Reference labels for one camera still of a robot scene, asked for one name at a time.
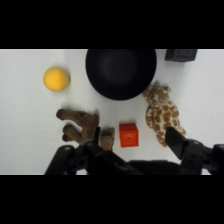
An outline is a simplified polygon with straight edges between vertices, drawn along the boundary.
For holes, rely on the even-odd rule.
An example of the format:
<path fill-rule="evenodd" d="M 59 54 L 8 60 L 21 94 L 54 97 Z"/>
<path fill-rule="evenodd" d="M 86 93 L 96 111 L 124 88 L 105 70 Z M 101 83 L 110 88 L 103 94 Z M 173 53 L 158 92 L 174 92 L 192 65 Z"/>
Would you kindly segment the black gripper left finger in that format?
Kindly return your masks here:
<path fill-rule="evenodd" d="M 101 151 L 99 146 L 100 131 L 101 128 L 97 127 L 94 131 L 92 139 L 87 143 L 88 152 L 91 154 L 97 154 Z"/>

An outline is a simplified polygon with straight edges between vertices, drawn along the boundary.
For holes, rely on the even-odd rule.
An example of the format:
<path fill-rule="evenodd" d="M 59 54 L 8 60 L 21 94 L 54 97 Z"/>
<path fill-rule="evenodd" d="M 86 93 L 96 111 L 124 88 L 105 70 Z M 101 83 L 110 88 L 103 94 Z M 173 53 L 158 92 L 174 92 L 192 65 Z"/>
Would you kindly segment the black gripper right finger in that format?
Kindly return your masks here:
<path fill-rule="evenodd" d="M 188 140 L 173 127 L 166 129 L 165 142 L 178 159 L 182 159 Z"/>

